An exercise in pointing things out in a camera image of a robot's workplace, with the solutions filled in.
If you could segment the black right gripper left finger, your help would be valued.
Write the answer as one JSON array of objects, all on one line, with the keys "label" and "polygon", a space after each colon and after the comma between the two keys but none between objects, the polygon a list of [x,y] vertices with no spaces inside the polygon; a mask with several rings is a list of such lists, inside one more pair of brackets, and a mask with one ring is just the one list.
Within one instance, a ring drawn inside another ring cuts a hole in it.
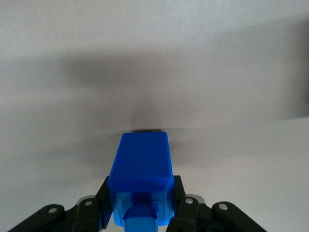
[{"label": "black right gripper left finger", "polygon": [[112,204],[106,178],[95,196],[88,196],[65,210],[50,204],[10,229],[11,232],[100,232],[107,228]]}]

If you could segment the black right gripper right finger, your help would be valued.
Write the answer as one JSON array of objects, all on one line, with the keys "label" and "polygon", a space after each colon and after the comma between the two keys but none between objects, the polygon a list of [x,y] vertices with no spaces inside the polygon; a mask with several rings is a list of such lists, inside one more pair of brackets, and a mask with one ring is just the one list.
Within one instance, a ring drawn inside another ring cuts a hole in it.
[{"label": "black right gripper right finger", "polygon": [[174,176],[175,212],[168,232],[264,232],[258,223],[230,202],[212,207],[185,194],[182,179]]}]

